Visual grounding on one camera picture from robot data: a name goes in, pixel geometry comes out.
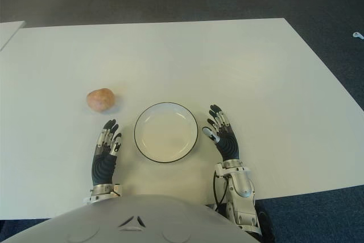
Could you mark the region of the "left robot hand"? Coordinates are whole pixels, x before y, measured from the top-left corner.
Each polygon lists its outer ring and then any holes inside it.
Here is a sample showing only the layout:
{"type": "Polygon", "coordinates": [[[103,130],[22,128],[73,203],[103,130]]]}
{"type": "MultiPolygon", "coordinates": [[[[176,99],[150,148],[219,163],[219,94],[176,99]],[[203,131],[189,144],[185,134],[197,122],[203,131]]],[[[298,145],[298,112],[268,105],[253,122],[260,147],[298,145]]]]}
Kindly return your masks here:
{"type": "Polygon", "coordinates": [[[117,133],[119,125],[116,120],[109,120],[103,126],[97,139],[92,161],[93,186],[112,184],[116,160],[121,148],[121,133],[117,133]]]}

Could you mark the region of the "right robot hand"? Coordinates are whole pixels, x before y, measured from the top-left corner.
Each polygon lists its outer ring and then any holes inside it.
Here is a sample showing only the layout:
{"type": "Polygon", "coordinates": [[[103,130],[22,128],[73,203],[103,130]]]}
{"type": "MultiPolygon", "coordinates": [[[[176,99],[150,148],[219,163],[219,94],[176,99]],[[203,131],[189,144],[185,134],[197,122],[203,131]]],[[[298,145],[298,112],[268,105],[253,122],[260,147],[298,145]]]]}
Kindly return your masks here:
{"type": "Polygon", "coordinates": [[[210,105],[209,114],[207,123],[212,128],[204,126],[202,132],[215,144],[223,161],[239,159],[238,142],[228,117],[216,104],[210,105]]]}

